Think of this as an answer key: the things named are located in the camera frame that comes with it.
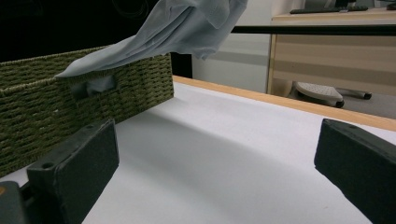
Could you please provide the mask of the green woven basket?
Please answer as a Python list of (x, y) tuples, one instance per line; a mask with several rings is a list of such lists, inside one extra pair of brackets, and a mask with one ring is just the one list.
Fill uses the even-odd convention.
[(57, 78), (96, 49), (0, 63), (0, 177), (37, 161), (80, 128), (122, 122), (174, 96), (169, 54)]

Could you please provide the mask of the wooden desk cabinet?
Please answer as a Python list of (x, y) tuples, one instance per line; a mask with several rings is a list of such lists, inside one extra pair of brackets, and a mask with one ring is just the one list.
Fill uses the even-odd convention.
[(326, 33), (271, 36), (269, 93), (284, 96), (291, 82), (300, 81), (396, 95), (396, 10), (284, 14), (271, 26)]

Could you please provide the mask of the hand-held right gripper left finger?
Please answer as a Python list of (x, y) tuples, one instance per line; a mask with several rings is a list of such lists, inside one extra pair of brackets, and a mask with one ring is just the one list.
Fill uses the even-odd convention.
[(119, 167), (115, 122), (89, 124), (27, 168), (42, 224), (81, 224)]

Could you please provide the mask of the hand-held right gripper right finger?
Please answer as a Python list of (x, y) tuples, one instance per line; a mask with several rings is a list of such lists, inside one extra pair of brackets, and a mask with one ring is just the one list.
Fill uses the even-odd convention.
[(396, 224), (395, 145), (352, 124), (324, 119), (314, 164), (373, 224)]

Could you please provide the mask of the light blue cloth garment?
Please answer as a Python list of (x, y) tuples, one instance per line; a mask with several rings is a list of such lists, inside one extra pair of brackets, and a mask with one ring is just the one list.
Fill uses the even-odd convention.
[(248, 0), (159, 0), (136, 35), (70, 63), (57, 78), (77, 77), (176, 52), (204, 60), (216, 53)]

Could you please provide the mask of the black keyboard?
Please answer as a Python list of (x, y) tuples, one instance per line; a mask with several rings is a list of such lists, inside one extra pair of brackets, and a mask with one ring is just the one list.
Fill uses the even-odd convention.
[(291, 15), (294, 14), (313, 14), (313, 13), (335, 13), (335, 12), (354, 12), (354, 11), (366, 11), (366, 6), (354, 6), (354, 7), (323, 7), (323, 8), (304, 8), (304, 9), (293, 9), (290, 11)]

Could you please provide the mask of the black horizontal bar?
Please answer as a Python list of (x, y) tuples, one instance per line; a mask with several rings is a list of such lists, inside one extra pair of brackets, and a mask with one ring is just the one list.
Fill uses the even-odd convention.
[(396, 36), (396, 24), (235, 26), (233, 34)]

